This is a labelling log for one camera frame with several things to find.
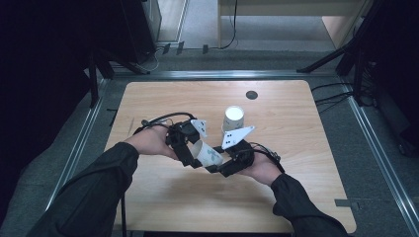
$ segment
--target black tripod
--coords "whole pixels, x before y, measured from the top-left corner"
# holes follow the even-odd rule
[[[363,80],[363,72],[365,70],[367,62],[366,50],[364,49],[364,45],[368,44],[368,42],[373,41],[374,33],[373,31],[371,31],[371,29],[376,21],[377,12],[380,9],[382,3],[383,0],[374,1],[371,10],[365,17],[360,28],[356,32],[355,36],[348,43],[335,50],[334,52],[321,58],[320,60],[314,62],[313,64],[301,69],[297,69],[296,72],[310,73],[315,69],[321,67],[322,65],[326,64],[327,62],[343,54],[342,59],[340,60],[339,64],[335,69],[336,73],[339,76],[346,76],[351,71],[352,67],[356,65],[353,91],[355,101],[358,103],[359,106],[361,106],[363,104],[361,102],[361,86]]]

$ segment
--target white cup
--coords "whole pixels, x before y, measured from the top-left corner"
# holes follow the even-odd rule
[[[198,159],[204,167],[211,165],[219,166],[223,161],[222,156],[218,152],[201,140],[198,140],[192,146],[191,154],[195,159]]]
[[[231,131],[242,128],[244,125],[244,111],[238,106],[230,106],[225,110],[222,131]]]

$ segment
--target black jacket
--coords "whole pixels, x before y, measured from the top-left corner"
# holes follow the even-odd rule
[[[118,203],[132,182],[138,152],[120,142],[59,191],[27,236],[111,236]],[[299,181],[282,174],[271,185],[274,213],[291,222],[297,237],[347,236],[336,219],[309,200]]]

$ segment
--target white tag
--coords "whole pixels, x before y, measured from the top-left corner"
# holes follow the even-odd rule
[[[207,122],[205,120],[191,119],[191,124],[201,136],[207,137]]]
[[[225,150],[233,145],[236,145],[254,129],[255,126],[246,126],[235,130],[226,131],[224,133],[224,139],[222,140],[221,148]]]

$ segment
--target black hole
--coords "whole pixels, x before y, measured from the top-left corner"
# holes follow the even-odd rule
[[[258,98],[258,93],[257,93],[257,92],[255,92],[255,91],[248,91],[248,92],[246,93],[246,97],[247,97],[247,99],[249,99],[249,100],[256,100],[256,98]]]

